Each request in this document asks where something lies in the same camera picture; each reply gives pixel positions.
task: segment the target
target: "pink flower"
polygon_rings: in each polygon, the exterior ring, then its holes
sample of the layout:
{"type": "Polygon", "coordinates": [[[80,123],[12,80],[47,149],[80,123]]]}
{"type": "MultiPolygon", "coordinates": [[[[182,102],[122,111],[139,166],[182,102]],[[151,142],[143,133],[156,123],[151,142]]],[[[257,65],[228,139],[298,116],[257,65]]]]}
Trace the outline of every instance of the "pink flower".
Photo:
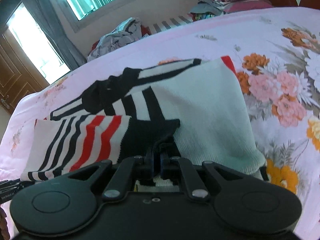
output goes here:
{"type": "Polygon", "coordinates": [[[268,75],[251,75],[248,82],[252,95],[264,103],[270,99],[272,101],[277,100],[282,95],[281,84],[268,75]]]}
{"type": "Polygon", "coordinates": [[[282,95],[274,102],[272,113],[278,117],[280,124],[284,127],[298,126],[298,121],[307,115],[307,111],[299,101],[288,95],[282,95]]]}
{"type": "Polygon", "coordinates": [[[277,80],[281,83],[281,90],[284,94],[291,97],[297,96],[299,81],[295,75],[290,74],[287,71],[282,71],[277,74],[277,80]]]}

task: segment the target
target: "stack of folded blankets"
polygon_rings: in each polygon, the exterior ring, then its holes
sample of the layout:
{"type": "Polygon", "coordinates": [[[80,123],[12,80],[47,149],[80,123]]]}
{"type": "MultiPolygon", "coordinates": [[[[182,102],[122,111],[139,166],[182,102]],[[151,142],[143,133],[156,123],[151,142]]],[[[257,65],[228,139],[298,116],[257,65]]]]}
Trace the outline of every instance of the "stack of folded blankets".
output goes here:
{"type": "Polygon", "coordinates": [[[271,8],[269,0],[199,0],[190,13],[194,21],[252,9],[271,8]]]}

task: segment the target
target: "bedsheet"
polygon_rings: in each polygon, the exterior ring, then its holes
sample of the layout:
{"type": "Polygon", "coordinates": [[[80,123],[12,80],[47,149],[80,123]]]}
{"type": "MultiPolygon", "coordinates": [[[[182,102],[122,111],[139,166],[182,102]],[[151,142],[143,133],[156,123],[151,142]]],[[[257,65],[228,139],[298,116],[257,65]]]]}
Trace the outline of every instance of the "bedsheet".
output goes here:
{"type": "MultiPolygon", "coordinates": [[[[35,119],[78,97],[95,80],[118,75],[125,67],[229,55],[256,145],[268,162],[270,182],[297,194],[303,213],[295,233],[316,240],[320,237],[319,22],[320,12],[309,8],[239,12],[167,30],[93,60],[20,101],[0,144],[0,180],[20,177],[35,119]]],[[[3,208],[12,234],[9,203],[3,208]]]]}

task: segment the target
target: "door handle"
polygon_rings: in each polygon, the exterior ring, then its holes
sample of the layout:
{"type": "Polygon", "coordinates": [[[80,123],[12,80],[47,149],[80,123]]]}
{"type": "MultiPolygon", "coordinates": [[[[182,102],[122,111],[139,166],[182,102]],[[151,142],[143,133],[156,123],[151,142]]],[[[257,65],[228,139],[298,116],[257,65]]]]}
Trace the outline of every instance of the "door handle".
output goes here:
{"type": "Polygon", "coordinates": [[[4,105],[5,108],[10,109],[10,106],[6,102],[6,100],[9,98],[9,96],[6,96],[5,99],[1,98],[0,102],[4,105]]]}

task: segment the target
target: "door panel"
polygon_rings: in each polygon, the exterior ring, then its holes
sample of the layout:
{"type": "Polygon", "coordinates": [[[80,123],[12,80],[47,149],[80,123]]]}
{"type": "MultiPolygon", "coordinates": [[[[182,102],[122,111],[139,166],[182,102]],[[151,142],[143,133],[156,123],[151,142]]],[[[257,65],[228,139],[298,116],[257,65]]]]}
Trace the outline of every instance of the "door panel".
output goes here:
{"type": "Polygon", "coordinates": [[[10,30],[6,30],[0,36],[0,105],[12,114],[23,97],[48,85],[10,30]]]}

